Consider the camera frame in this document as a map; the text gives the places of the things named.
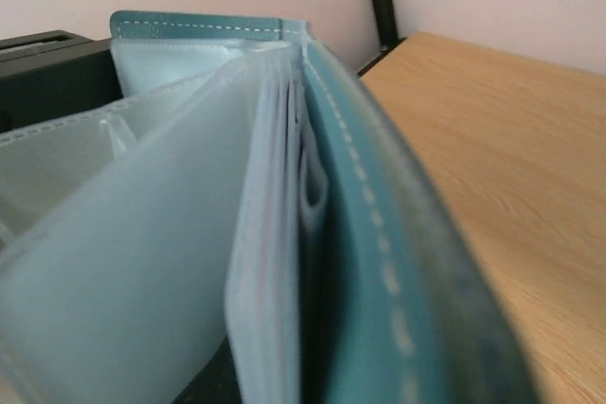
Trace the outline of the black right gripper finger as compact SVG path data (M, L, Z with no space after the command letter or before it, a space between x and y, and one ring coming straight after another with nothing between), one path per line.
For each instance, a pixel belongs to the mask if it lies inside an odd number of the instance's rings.
M174 403L241 404L229 342L222 342L205 368L174 399Z

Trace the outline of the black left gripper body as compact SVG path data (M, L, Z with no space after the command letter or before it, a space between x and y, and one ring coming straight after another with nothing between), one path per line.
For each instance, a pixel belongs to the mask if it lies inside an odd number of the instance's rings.
M63 30L3 39L0 90L2 132L121 98L110 41Z

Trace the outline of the teal card holder wallet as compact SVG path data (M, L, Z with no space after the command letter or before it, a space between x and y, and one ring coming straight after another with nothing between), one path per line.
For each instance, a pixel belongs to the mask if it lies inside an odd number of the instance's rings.
M121 98L1 131L1 399L537 403L422 165L306 23L122 10Z

